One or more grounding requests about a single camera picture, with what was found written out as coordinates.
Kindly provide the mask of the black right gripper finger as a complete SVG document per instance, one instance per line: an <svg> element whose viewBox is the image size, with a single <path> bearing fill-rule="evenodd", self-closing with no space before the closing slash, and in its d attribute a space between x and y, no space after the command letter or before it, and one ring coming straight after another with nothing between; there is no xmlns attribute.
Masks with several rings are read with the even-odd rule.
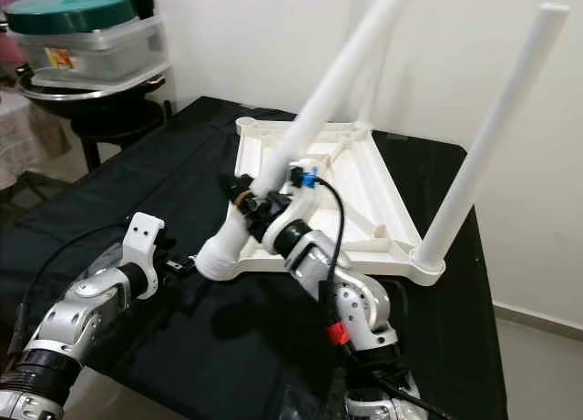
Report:
<svg viewBox="0 0 583 420"><path fill-rule="evenodd" d="M218 186L230 205L238 211L258 211L263 205L263 198L251 191L254 178L249 174L218 176Z"/></svg>

